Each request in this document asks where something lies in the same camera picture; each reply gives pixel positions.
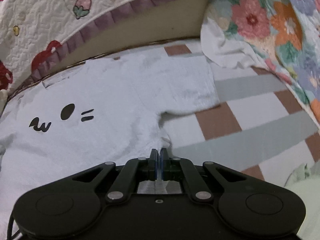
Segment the circular pad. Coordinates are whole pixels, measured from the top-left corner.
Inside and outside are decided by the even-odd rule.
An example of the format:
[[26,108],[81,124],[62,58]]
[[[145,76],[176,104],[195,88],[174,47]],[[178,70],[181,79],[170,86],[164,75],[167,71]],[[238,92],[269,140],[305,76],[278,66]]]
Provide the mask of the circular pad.
[[306,208],[294,193],[279,189],[268,193],[225,192],[218,210],[231,227],[246,235],[281,237],[301,226]]
[[51,194],[40,198],[36,207],[37,210],[48,216],[61,215],[68,212],[73,206],[73,199],[68,195]]
[[283,208],[282,201],[271,194],[254,194],[247,198],[247,207],[261,215],[273,215]]
[[100,200],[94,192],[48,194],[37,190],[22,195],[13,209],[19,228],[36,238],[75,235],[91,225],[100,213]]

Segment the gray stripe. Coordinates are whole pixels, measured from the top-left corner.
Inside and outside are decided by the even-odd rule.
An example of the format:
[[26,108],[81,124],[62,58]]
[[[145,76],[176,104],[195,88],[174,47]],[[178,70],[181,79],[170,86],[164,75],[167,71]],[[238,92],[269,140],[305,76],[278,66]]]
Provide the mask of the gray stripe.
[[221,102],[287,89],[286,86],[272,74],[218,80],[215,81],[215,85]]
[[172,150],[195,165],[214,161],[242,171],[295,146],[317,131],[305,111],[217,139]]
[[203,56],[204,54],[202,52],[196,52],[196,53],[186,53],[186,54],[178,54],[178,55],[173,55],[170,57],[199,57],[199,56]]

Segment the black cable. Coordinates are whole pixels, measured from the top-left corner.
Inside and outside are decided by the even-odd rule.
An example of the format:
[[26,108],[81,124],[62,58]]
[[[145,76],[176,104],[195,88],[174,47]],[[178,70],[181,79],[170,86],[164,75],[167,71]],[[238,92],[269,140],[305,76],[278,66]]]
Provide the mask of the black cable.
[[6,240],[14,240],[17,238],[17,236],[20,234],[20,230],[14,233],[12,236],[12,228],[13,228],[13,215],[11,213],[10,218],[9,218],[9,223],[8,223],[8,229],[7,229],[7,239]]

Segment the brown square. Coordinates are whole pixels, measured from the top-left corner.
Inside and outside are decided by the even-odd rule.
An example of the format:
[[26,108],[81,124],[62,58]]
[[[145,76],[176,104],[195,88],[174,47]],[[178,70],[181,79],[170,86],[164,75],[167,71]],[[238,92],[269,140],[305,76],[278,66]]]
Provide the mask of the brown square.
[[313,156],[315,162],[320,160],[320,135],[315,133],[306,139],[306,144]]
[[241,127],[226,102],[215,108],[196,113],[206,140],[241,132]]
[[257,179],[264,180],[264,177],[259,165],[255,165],[253,167],[247,168],[246,170],[242,171],[242,173],[249,175],[251,177],[255,177]]
[[271,72],[269,72],[268,70],[265,70],[263,68],[259,68],[259,67],[251,67],[255,73],[257,73],[258,75],[266,75],[266,74],[271,74]]
[[181,54],[190,54],[190,49],[185,45],[174,45],[169,47],[164,47],[168,56],[181,55]]
[[302,107],[289,90],[275,92],[275,95],[289,114],[294,114],[302,110]]

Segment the pink flower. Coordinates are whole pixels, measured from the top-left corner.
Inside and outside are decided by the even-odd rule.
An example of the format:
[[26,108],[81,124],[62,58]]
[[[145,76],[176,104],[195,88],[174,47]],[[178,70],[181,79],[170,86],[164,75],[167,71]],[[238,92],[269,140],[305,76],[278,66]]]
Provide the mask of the pink flower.
[[316,8],[318,12],[320,12],[320,0],[315,0],[315,3],[316,3]]
[[265,38],[270,35],[267,12],[258,0],[240,0],[232,6],[231,19],[238,25],[238,33],[246,38]]
[[292,82],[291,82],[291,79],[290,77],[288,77],[287,75],[283,74],[283,73],[280,73],[280,72],[276,72],[276,65],[274,65],[271,61],[270,58],[267,58],[265,61],[264,61],[269,70],[274,74],[276,75],[279,79],[281,79],[282,81],[286,82],[287,84],[289,85],[292,85]]

